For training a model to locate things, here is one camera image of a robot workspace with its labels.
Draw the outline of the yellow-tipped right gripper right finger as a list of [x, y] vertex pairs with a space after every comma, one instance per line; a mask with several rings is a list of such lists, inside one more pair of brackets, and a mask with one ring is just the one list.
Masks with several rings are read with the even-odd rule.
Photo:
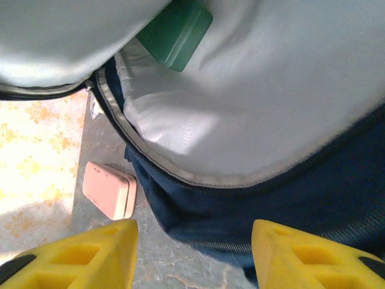
[[385, 262], [362, 250], [267, 220], [251, 248], [259, 289], [385, 289]]

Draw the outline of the translucent green pencil case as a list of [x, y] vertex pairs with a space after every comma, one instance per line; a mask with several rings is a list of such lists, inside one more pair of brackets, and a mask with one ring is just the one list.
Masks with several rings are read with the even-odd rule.
[[172, 0], [136, 38], [160, 65], [181, 72], [212, 21], [201, 0]]

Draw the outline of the navy blue student backpack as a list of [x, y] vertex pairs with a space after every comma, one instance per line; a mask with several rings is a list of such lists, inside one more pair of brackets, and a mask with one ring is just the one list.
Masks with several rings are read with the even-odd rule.
[[0, 100], [89, 88], [164, 232], [258, 286], [264, 219], [385, 256], [385, 0], [201, 0], [183, 71], [136, 35], [172, 0], [0, 0]]

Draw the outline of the pink rectangular case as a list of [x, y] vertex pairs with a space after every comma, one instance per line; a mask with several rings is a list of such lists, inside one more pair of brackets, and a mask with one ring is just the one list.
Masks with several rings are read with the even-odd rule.
[[137, 188], [136, 178], [128, 173], [106, 164], [86, 164], [83, 195], [110, 220], [132, 217]]

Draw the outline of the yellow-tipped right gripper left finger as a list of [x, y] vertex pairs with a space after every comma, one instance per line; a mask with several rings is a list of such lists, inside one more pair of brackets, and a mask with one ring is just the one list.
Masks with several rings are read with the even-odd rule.
[[0, 266], [0, 289], [132, 289], [138, 225], [119, 220], [26, 250]]

